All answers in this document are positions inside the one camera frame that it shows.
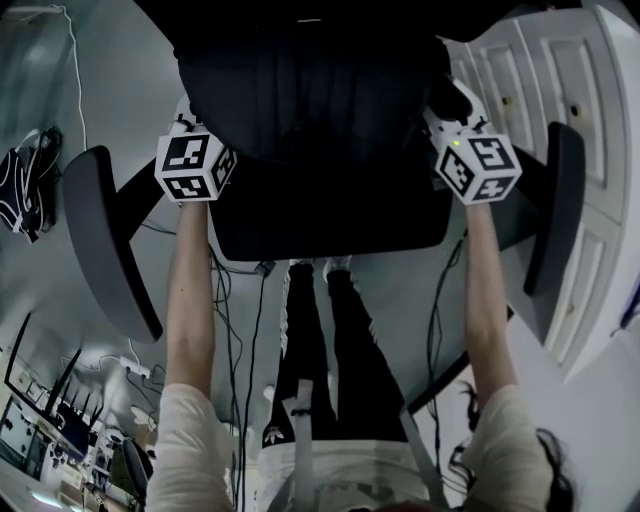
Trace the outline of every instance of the person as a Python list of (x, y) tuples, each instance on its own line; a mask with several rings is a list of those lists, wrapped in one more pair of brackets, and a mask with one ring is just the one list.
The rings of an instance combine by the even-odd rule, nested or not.
[[(518, 390), (491, 211), (474, 205), (466, 215), (465, 337), (480, 417), (462, 457), (473, 478), (463, 509), (556, 510), (552, 490), (558, 490), (562, 468), (537, 437)], [(223, 427), (210, 401), (215, 340), (208, 254), (206, 205), (185, 204), (169, 284), (167, 378), (147, 492), (150, 511), (232, 509), (216, 442)], [(324, 273), (336, 326), (337, 415), (329, 399), (313, 266), (292, 262), (285, 279), (280, 370), (259, 457), (258, 509), (311, 503), (305, 508), (322, 512), (449, 510), (441, 489), (427, 488), (421, 474), (415, 436), (412, 443), (412, 430), (400, 419), (402, 394), (375, 342), (348, 261), (329, 259)], [(309, 394), (310, 408), (303, 403)], [(309, 445), (302, 442), (309, 436), (306, 418)], [(312, 501), (296, 501), (310, 479)], [(561, 490), (564, 498), (570, 495), (562, 510), (571, 510), (572, 490)]]

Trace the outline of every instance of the black leggings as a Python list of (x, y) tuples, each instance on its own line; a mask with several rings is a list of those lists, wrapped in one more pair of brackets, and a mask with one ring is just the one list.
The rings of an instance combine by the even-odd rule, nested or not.
[(371, 318), (345, 270), (328, 275), (329, 294), (336, 326), (338, 360), (338, 418), (329, 400), (327, 353), (316, 309), (313, 267), (289, 269), (283, 326), (286, 343), (280, 353), (280, 370), (271, 421), (263, 434), (263, 447), (295, 441), (291, 421), (282, 401), (295, 397), (298, 381), (313, 381), (311, 425), (314, 440), (371, 439), (402, 441), (400, 423), (404, 398), (371, 333)]

